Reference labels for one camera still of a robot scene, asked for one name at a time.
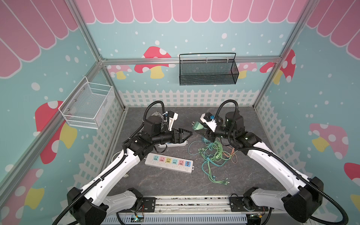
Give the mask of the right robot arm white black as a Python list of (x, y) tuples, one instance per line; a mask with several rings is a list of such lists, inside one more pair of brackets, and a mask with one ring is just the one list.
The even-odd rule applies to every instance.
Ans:
[(270, 191), (251, 187), (243, 194), (246, 210), (268, 207), (270, 210), (285, 211), (301, 223), (311, 219), (323, 225), (331, 225), (333, 222), (313, 216), (323, 199), (326, 199), (342, 215), (342, 219), (335, 224), (346, 225), (349, 222), (346, 211), (324, 192), (323, 182), (319, 178), (309, 178), (299, 172), (270, 150), (257, 135), (245, 130), (244, 119), (235, 100), (224, 101), (215, 114), (206, 112), (200, 120), (206, 128), (204, 136), (207, 140), (227, 139), (231, 147), (256, 161), (285, 188), (284, 191)]

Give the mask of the small white blue power strip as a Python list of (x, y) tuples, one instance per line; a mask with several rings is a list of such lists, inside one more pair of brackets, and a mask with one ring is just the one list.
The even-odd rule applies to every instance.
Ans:
[(165, 144), (158, 144), (157, 146), (159, 148), (166, 148), (166, 147), (170, 148), (170, 147), (184, 147), (187, 144), (188, 144), (188, 141), (184, 141), (182, 143), (169, 143), (168, 142), (168, 143), (165, 143)]

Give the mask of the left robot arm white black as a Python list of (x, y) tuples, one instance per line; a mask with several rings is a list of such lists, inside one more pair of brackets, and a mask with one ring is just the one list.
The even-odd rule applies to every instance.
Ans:
[(184, 143), (188, 139), (185, 132), (192, 136), (191, 131), (173, 128), (177, 119), (178, 114), (165, 110), (162, 101), (152, 102), (143, 114), (140, 127), (122, 143), (118, 157), (88, 184), (67, 193), (68, 206), (53, 224), (59, 224), (70, 213), (75, 219), (73, 225), (100, 225), (108, 216), (133, 208), (142, 197), (137, 190), (129, 189), (113, 196), (113, 200), (108, 194), (128, 171), (157, 149), (156, 145)]

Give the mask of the green plug adapter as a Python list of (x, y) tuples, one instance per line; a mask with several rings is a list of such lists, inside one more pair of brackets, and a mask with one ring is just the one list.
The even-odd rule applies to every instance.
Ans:
[(202, 130), (202, 129), (204, 129), (204, 125), (202, 123), (198, 122), (198, 121), (197, 122), (192, 122), (192, 129), (194, 131)]

